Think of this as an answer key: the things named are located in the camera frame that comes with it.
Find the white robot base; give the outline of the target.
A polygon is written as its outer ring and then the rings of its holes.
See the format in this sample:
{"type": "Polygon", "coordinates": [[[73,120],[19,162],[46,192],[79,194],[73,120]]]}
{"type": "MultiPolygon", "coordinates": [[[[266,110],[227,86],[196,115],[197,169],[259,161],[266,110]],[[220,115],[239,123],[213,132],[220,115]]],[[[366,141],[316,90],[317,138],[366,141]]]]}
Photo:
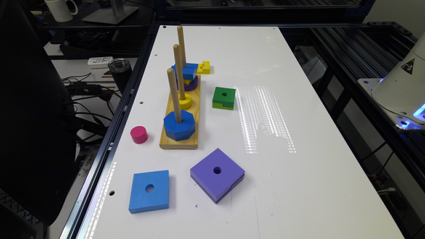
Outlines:
{"type": "Polygon", "coordinates": [[[395,128],[424,129],[424,36],[384,78],[361,78],[357,82],[395,128]]]}

